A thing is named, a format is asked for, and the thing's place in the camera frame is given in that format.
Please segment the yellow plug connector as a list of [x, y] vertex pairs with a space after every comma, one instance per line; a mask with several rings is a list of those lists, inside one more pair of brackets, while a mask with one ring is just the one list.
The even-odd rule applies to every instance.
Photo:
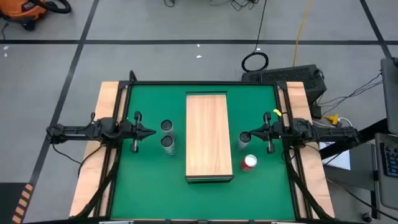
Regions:
[[333, 126], [337, 126], [339, 122], [339, 115], [334, 114], [334, 115], [327, 115], [323, 116], [325, 119], [327, 119]]

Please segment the slim silver beverage can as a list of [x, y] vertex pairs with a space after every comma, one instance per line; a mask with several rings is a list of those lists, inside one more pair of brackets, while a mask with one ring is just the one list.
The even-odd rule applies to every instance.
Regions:
[[165, 136], [170, 136], [172, 138], [175, 138], [175, 131], [174, 131], [174, 125], [173, 122], [169, 119], [165, 119], [161, 122], [160, 124], [161, 130]]
[[169, 135], [164, 136], [160, 140], [160, 143], [167, 154], [169, 155], [175, 154], [175, 141], [172, 136]]
[[251, 142], [251, 134], [247, 131], [243, 131], [238, 136], [238, 149], [245, 149]]

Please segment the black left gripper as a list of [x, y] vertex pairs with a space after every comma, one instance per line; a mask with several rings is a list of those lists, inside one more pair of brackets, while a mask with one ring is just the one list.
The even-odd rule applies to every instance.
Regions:
[[126, 132], [125, 138], [131, 138], [131, 152], [138, 153], [138, 140], [143, 140], [155, 134], [155, 130], [146, 128], [142, 123], [142, 114], [139, 111], [134, 112], [134, 123], [131, 123], [127, 119], [123, 122], [123, 130]]

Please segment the white paper sheet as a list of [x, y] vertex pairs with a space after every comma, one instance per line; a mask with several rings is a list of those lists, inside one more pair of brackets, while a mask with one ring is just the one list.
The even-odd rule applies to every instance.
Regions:
[[350, 154], [349, 151], [342, 152], [339, 156], [331, 156], [327, 159], [322, 160], [324, 165], [350, 170], [351, 163], [350, 163]]

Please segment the orange shop vacuum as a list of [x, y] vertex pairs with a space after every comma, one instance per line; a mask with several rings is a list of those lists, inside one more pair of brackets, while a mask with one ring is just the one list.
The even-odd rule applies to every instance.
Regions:
[[46, 12], [46, 9], [29, 0], [0, 0], [0, 18], [20, 24], [28, 31], [35, 29], [35, 22]]

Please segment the grey monitor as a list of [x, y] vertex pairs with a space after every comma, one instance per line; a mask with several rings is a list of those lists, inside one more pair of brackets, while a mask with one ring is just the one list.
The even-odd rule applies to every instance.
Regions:
[[398, 135], [398, 58], [381, 60], [381, 75], [384, 89], [388, 130]]

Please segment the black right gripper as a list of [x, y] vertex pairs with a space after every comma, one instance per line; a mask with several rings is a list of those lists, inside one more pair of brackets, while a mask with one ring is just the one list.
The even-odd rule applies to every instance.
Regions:
[[264, 124], [261, 127], [250, 130], [249, 133], [250, 135], [257, 137], [262, 141], [266, 141], [267, 137], [268, 140], [267, 153], [273, 154], [275, 153], [275, 147], [272, 140], [281, 138], [281, 135], [284, 132], [284, 124], [281, 121], [276, 121], [274, 123], [271, 123], [270, 112], [265, 112], [263, 120]]

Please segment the grey side desk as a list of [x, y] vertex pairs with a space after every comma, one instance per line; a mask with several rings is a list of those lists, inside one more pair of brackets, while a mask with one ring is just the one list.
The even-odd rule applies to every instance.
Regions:
[[368, 190], [373, 219], [381, 217], [376, 145], [372, 143], [377, 133], [389, 133], [386, 118], [360, 130], [359, 144], [333, 143], [320, 150], [322, 159], [349, 151], [351, 169], [329, 167], [326, 175], [336, 182]]

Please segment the grey laptop with keyboard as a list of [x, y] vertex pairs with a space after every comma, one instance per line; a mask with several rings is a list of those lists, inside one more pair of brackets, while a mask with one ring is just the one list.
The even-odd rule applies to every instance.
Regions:
[[381, 203], [398, 210], [398, 137], [377, 133], [375, 143]]

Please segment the wooden shelf with black frame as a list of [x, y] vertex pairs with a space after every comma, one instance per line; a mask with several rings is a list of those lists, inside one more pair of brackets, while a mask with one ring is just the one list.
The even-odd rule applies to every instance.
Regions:
[[187, 95], [185, 149], [188, 183], [229, 182], [234, 178], [226, 94]]

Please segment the red beverage can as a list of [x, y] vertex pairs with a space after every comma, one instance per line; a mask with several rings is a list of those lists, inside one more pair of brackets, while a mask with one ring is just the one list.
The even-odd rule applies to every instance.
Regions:
[[249, 172], [253, 170], [257, 165], [257, 157], [253, 154], [248, 154], [246, 155], [240, 165], [240, 169], [244, 172]]

